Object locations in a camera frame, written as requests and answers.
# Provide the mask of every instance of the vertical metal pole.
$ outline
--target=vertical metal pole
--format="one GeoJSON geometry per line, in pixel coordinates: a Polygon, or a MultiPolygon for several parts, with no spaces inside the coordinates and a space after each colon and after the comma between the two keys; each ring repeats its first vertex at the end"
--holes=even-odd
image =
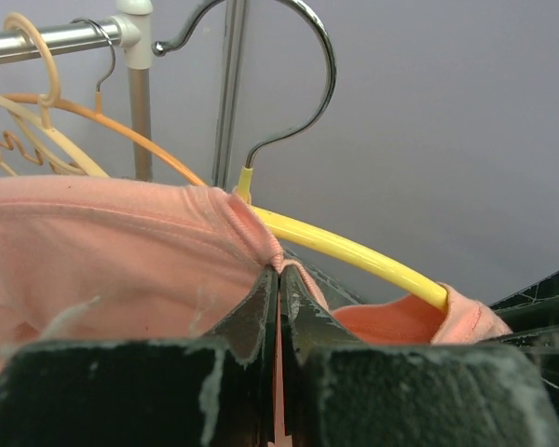
{"type": "Polygon", "coordinates": [[[224,189],[230,170],[247,6],[248,0],[228,0],[225,13],[224,71],[211,175],[212,184],[224,189]]]}
{"type": "MultiPolygon", "coordinates": [[[[132,129],[151,140],[151,96],[149,93],[149,69],[129,68],[130,115],[132,129]]],[[[134,147],[135,179],[153,181],[153,157],[139,144],[134,147]]]]}

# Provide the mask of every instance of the metal rod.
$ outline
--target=metal rod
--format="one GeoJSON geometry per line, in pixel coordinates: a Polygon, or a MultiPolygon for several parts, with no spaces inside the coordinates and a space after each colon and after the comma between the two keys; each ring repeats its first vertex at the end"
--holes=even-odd
{"type": "MultiPolygon", "coordinates": [[[[151,96],[149,93],[149,69],[129,68],[130,115],[132,129],[151,140],[151,96]]],[[[135,179],[153,181],[153,158],[151,153],[135,143],[135,179]]]]}
{"type": "MultiPolygon", "coordinates": [[[[120,30],[113,20],[98,23],[109,35],[110,40],[120,43],[120,30]]],[[[86,49],[107,47],[108,42],[90,23],[69,23],[41,28],[39,32],[53,55],[74,53],[86,49]]],[[[20,32],[0,32],[0,64],[27,61],[39,58],[35,45],[20,32]]]]}
{"type": "Polygon", "coordinates": [[[246,10],[247,0],[228,0],[225,16],[224,76],[212,173],[212,185],[223,189],[227,188],[230,171],[246,10]]]}

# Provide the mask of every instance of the clothes hanger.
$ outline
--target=clothes hanger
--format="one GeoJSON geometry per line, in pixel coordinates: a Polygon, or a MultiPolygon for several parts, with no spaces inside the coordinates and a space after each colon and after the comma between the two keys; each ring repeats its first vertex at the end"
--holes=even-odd
{"type": "MultiPolygon", "coordinates": [[[[21,14],[8,14],[4,22],[4,29],[6,31],[22,31],[35,43],[40,54],[49,54],[48,46],[41,39],[41,34],[21,14]]],[[[4,132],[3,136],[5,142],[0,143],[0,146],[3,149],[11,151],[16,147],[25,159],[36,165],[43,165],[45,158],[52,167],[52,170],[57,173],[87,174],[95,177],[106,176],[103,169],[101,169],[97,163],[95,163],[85,152],[76,146],[76,144],[71,142],[53,127],[49,116],[49,108],[60,97],[61,84],[58,75],[58,68],[56,67],[54,61],[46,58],[44,58],[44,61],[48,68],[49,93],[38,95],[36,97],[35,103],[39,106],[40,115],[33,113],[28,108],[5,98],[4,96],[0,96],[0,107],[8,111],[17,127],[32,142],[34,146],[34,155],[27,153],[20,143],[20,140],[11,132],[4,132]],[[73,159],[74,162],[66,163],[62,161],[35,135],[32,131],[32,127],[40,130],[45,136],[57,144],[66,155],[73,159]]],[[[4,160],[1,149],[0,167],[8,175],[18,175],[4,160]]]]}
{"type": "MultiPolygon", "coordinates": [[[[114,132],[118,133],[119,135],[122,135],[123,137],[126,137],[133,142],[136,142],[141,147],[143,147],[145,150],[149,151],[153,155],[160,158],[162,161],[164,161],[166,164],[168,164],[173,169],[175,169],[178,173],[180,173],[182,176],[184,176],[190,183],[196,184],[196,185],[205,185],[205,182],[203,182],[191,169],[189,169],[187,166],[185,166],[176,157],[172,156],[168,151],[166,151],[165,149],[162,149],[160,146],[158,146],[154,142],[150,141],[149,139],[145,138],[143,135],[137,133],[136,131],[134,131],[132,129],[129,129],[128,127],[118,123],[114,119],[109,118],[108,116],[105,116],[102,113],[102,83],[108,77],[110,77],[110,75],[112,74],[112,72],[116,68],[116,52],[114,51],[114,44],[110,40],[110,37],[108,36],[108,34],[105,32],[105,30],[103,29],[103,27],[99,23],[97,23],[94,20],[85,19],[85,18],[75,19],[75,20],[73,20],[73,23],[80,22],[80,21],[91,24],[93,26],[93,28],[95,29],[95,31],[97,33],[100,33],[103,36],[103,38],[108,43],[108,46],[110,48],[110,54],[111,54],[111,57],[112,57],[108,72],[97,82],[96,90],[95,90],[95,106],[94,106],[93,110],[88,108],[88,107],[85,107],[81,104],[77,104],[75,102],[67,101],[67,100],[64,100],[64,99],[60,98],[60,78],[59,78],[59,75],[58,75],[58,71],[56,69],[56,63],[55,63],[48,47],[45,45],[45,42],[41,38],[41,34],[35,29],[35,27],[28,20],[26,20],[26,31],[31,31],[32,33],[34,33],[33,40],[34,40],[36,45],[37,45],[37,43],[39,43],[39,45],[37,45],[37,47],[38,47],[38,49],[41,48],[40,49],[40,55],[44,59],[44,61],[46,62],[46,66],[48,67],[48,72],[50,74],[50,82],[54,82],[55,86],[58,89],[57,90],[58,95],[53,95],[52,96],[49,107],[54,108],[54,109],[63,110],[63,111],[66,111],[66,112],[69,112],[69,113],[72,113],[72,114],[75,114],[75,115],[83,116],[84,118],[86,118],[90,121],[93,121],[94,123],[98,123],[102,126],[105,126],[109,129],[113,130],[114,132]]],[[[40,95],[36,95],[36,94],[32,94],[32,93],[12,93],[12,94],[4,95],[3,98],[5,98],[7,101],[15,102],[15,103],[37,104],[38,101],[40,100],[40,95]]],[[[5,142],[0,142],[0,145],[3,148],[13,150],[14,147],[17,147],[18,150],[21,152],[21,154],[25,158],[27,158],[28,160],[36,163],[36,161],[33,161],[32,159],[30,159],[30,157],[28,157],[26,155],[27,153],[26,153],[22,143],[20,142],[20,140],[16,137],[16,135],[12,134],[11,132],[4,132],[3,135],[4,135],[5,142]]],[[[35,155],[37,156],[37,158],[39,158],[41,156],[41,154],[39,154],[39,155],[37,154],[37,149],[35,150],[35,155]]],[[[72,166],[72,167],[68,167],[68,165],[65,165],[65,166],[67,166],[67,168],[69,168],[68,171],[65,172],[65,173],[71,173],[71,174],[76,174],[76,175],[93,175],[89,172],[83,171],[84,169],[75,169],[75,166],[72,166]]],[[[108,177],[108,175],[103,171],[98,176],[108,177]]]]}
{"type": "MultiPolygon", "coordinates": [[[[224,0],[206,0],[193,12],[184,28],[169,41],[156,41],[153,52],[162,57],[170,51],[181,49],[186,45],[191,35],[197,28],[200,20],[213,7],[224,0]]],[[[265,146],[285,140],[297,135],[315,124],[325,112],[334,94],[336,66],[334,49],[325,30],[325,26],[315,12],[301,0],[278,0],[283,5],[296,11],[315,31],[319,38],[325,61],[327,64],[327,81],[322,100],[314,114],[303,124],[272,135],[266,140],[258,142],[248,153],[246,162],[240,173],[237,193],[251,203],[252,166],[258,152],[265,146]]],[[[425,300],[431,305],[445,310],[447,307],[447,290],[440,284],[420,275],[411,268],[390,259],[389,257],[373,251],[361,244],[357,244],[345,237],[340,237],[329,231],[320,229],[308,223],[303,223],[290,217],[282,216],[273,211],[252,207],[254,212],[271,229],[272,233],[280,238],[298,245],[308,247],[348,264],[355,265],[367,272],[377,275],[413,295],[425,300]]]]}

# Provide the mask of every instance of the hanger hook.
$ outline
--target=hanger hook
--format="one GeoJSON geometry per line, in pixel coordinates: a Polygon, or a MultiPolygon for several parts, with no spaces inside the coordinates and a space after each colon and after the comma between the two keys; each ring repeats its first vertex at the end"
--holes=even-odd
{"type": "Polygon", "coordinates": [[[114,42],[110,39],[108,33],[103,29],[103,27],[95,20],[88,19],[86,17],[79,17],[71,21],[71,23],[88,23],[93,27],[93,29],[101,34],[105,41],[108,43],[108,47],[110,48],[110,68],[108,69],[107,73],[104,74],[99,81],[97,81],[97,85],[95,86],[95,91],[101,92],[102,91],[102,84],[108,77],[112,75],[116,68],[116,51],[114,50],[114,42]]]}
{"type": "MultiPolygon", "coordinates": [[[[190,39],[191,35],[197,28],[198,23],[201,19],[216,5],[222,3],[224,0],[206,0],[203,4],[201,4],[193,14],[191,15],[190,19],[184,26],[184,28],[171,40],[167,41],[156,41],[152,45],[153,53],[158,56],[162,57],[165,56],[170,51],[178,50],[190,39]]],[[[320,44],[323,48],[323,53],[325,56],[325,64],[327,67],[327,80],[325,83],[325,90],[323,91],[323,96],[321,102],[312,116],[310,116],[304,123],[284,130],[283,132],[276,133],[269,138],[258,142],[252,149],[249,151],[246,157],[246,162],[244,164],[245,168],[252,168],[252,164],[254,163],[254,158],[256,157],[257,153],[265,146],[273,143],[273,142],[280,142],[287,138],[293,137],[304,130],[310,128],[314,125],[319,118],[323,115],[329,102],[331,101],[334,91],[335,91],[335,81],[337,78],[337,67],[335,65],[335,53],[334,53],[334,46],[332,44],[327,31],[325,30],[325,25],[320,21],[319,16],[315,14],[306,3],[301,0],[276,0],[283,5],[289,7],[290,9],[296,11],[300,17],[302,17],[308,25],[313,29],[316,36],[319,38],[320,44]]]]}

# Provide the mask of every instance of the clothing rack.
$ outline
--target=clothing rack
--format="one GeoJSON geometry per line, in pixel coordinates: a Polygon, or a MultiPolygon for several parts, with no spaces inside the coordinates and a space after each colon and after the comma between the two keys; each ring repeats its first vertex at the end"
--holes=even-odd
{"type": "MultiPolygon", "coordinates": [[[[129,95],[132,129],[151,139],[151,99],[149,69],[153,53],[151,43],[151,0],[118,0],[118,14],[97,20],[115,46],[122,47],[129,74],[129,95]]],[[[39,32],[53,55],[75,53],[107,47],[108,41],[86,22],[68,23],[40,28],[39,32]]],[[[35,45],[20,32],[0,33],[0,65],[37,59],[35,45]]],[[[151,153],[134,144],[135,178],[144,182],[153,180],[151,153]]]]}

